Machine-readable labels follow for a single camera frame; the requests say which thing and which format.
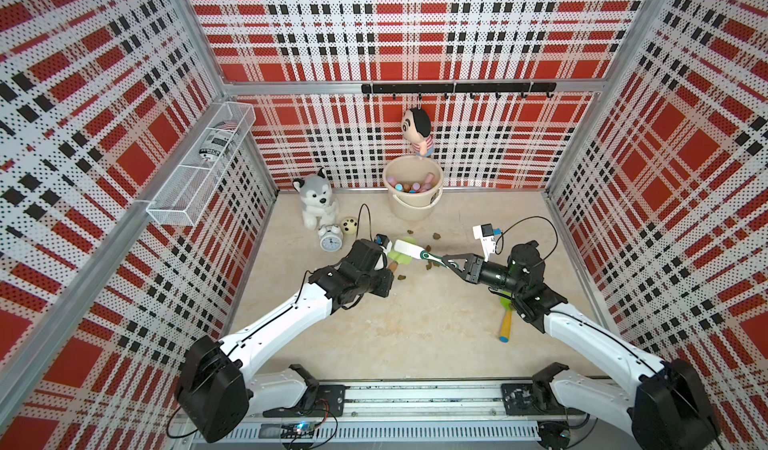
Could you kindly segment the white brush green handle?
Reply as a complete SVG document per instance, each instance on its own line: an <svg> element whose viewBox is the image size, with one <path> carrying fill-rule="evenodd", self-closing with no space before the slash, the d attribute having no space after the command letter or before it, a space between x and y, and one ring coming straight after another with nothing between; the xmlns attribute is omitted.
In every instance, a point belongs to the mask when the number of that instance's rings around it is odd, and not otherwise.
<svg viewBox="0 0 768 450"><path fill-rule="evenodd" d="M399 252L402 252L404 254L411 256L412 259L432 261L434 264L438 266L445 266L444 262L440 257L432 254L431 252L427 251L423 247L407 242L405 240L398 239L396 244L396 249Z"/></svg>

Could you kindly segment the green trowel yellow handle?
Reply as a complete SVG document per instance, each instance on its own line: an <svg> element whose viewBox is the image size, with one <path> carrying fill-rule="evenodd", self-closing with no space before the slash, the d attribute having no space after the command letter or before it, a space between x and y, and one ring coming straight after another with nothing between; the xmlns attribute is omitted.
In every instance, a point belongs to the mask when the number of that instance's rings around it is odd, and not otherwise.
<svg viewBox="0 0 768 450"><path fill-rule="evenodd" d="M502 320L502 324L499 331L499 340L503 343L507 343L510 340L512 316L515 312L515 308L511 303L510 295L508 293L500 293L500 302L505 310L505 314Z"/></svg>

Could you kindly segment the purple square trowel pink handle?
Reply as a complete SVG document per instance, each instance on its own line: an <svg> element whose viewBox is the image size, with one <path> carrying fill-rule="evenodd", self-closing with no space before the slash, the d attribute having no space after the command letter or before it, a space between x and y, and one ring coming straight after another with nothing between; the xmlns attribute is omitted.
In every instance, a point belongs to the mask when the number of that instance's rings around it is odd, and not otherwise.
<svg viewBox="0 0 768 450"><path fill-rule="evenodd" d="M429 173L425 179L421 182L420 191L426 192L432 188L433 181L435 179L435 175L433 173Z"/></svg>

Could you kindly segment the light green trowel wooden handle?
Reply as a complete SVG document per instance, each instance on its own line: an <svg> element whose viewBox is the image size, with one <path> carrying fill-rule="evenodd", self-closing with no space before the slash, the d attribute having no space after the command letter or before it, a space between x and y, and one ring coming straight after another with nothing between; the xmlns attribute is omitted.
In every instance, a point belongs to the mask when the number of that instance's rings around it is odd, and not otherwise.
<svg viewBox="0 0 768 450"><path fill-rule="evenodd" d="M392 241L387 248L388 266L387 268L395 273L400 265L409 265L412 261L412 257L399 252L396 249L397 240Z"/></svg>

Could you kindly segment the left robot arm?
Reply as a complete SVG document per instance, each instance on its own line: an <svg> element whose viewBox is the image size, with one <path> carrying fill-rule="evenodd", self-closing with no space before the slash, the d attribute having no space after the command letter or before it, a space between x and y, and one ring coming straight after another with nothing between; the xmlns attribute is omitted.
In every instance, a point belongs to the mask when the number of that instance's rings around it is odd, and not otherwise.
<svg viewBox="0 0 768 450"><path fill-rule="evenodd" d="M188 348L174 396L206 442L221 440L253 413L329 412L318 381L303 366L259 370L302 332L364 295L387 297L394 281L391 248L383 234L357 239L345 257L304 277L297 293L264 317L219 340L204 335Z"/></svg>

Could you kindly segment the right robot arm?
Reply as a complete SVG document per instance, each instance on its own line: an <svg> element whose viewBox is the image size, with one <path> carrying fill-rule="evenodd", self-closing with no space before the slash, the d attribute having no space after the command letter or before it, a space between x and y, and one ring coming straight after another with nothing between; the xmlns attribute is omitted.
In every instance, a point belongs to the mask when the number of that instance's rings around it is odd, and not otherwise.
<svg viewBox="0 0 768 450"><path fill-rule="evenodd" d="M501 265L476 254L445 255L462 280L505 291L517 314L539 332L580 353L610 377L601 383L551 364L535 376L546 396L634 437L643 449L704 449L720 428L699 374L688 362L665 361L590 320L544 281L535 241L515 245Z"/></svg>

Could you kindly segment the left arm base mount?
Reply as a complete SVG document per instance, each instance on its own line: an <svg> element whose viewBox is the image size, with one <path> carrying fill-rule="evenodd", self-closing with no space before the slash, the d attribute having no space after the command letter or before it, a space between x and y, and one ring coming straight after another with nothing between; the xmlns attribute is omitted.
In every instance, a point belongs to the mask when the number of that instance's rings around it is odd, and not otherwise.
<svg viewBox="0 0 768 450"><path fill-rule="evenodd" d="M266 389L271 401L259 414L266 418L342 416L347 387L323 384L300 364L291 364Z"/></svg>

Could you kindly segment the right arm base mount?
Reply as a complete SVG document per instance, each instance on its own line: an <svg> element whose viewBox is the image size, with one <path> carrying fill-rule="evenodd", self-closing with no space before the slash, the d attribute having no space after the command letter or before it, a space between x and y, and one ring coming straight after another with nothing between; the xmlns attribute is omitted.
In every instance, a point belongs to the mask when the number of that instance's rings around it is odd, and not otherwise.
<svg viewBox="0 0 768 450"><path fill-rule="evenodd" d="M565 416L566 408L554 397L550 388L553 378L569 370L555 362L536 372L530 381L501 385L501 399L507 416Z"/></svg>

